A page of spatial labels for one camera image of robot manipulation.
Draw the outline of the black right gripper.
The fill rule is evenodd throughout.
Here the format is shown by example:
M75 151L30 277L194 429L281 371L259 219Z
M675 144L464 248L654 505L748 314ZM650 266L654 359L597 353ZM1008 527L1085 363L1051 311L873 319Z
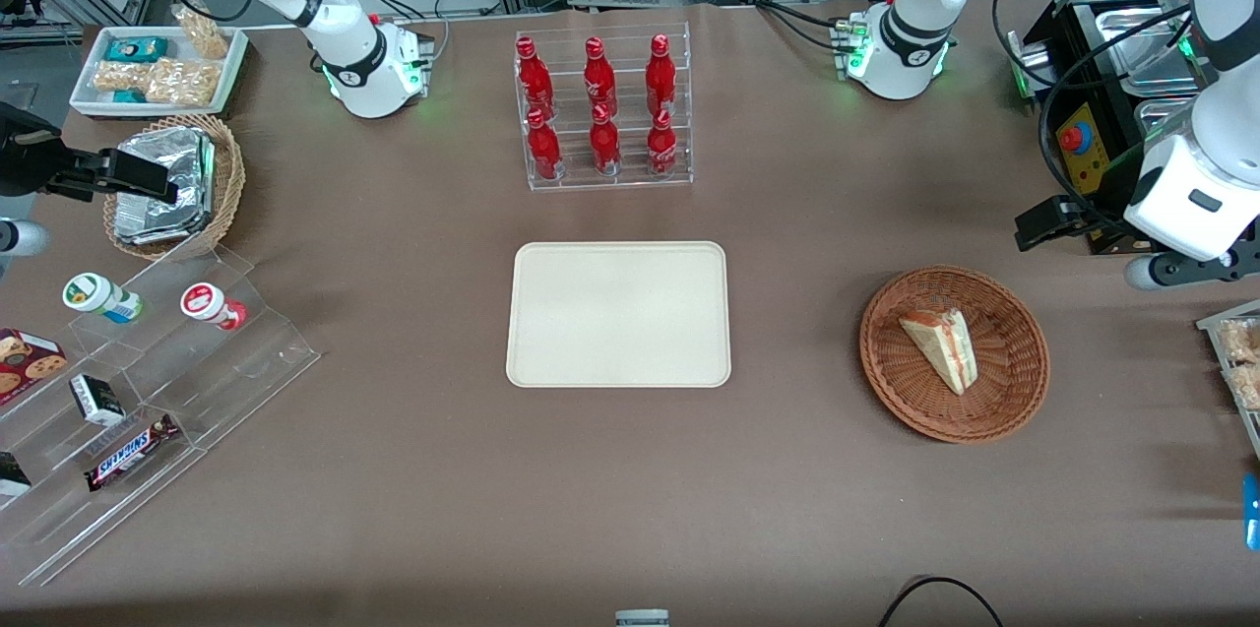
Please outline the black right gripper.
M176 204L176 186L166 166L127 152L97 155L94 178L83 166L87 155L67 147L57 126L1 104L1 196L45 193L89 204L97 195L134 195Z

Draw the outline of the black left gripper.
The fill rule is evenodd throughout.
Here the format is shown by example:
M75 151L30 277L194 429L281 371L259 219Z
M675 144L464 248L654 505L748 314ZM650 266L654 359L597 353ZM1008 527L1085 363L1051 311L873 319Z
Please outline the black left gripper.
M1016 246L1021 253L1034 251L1045 242L1063 237L1077 237L1086 229L1084 240L1087 251L1134 251L1133 228L1124 220L1125 201L1091 200L1092 213L1067 195L1045 198L1034 206L1033 217L1016 218Z

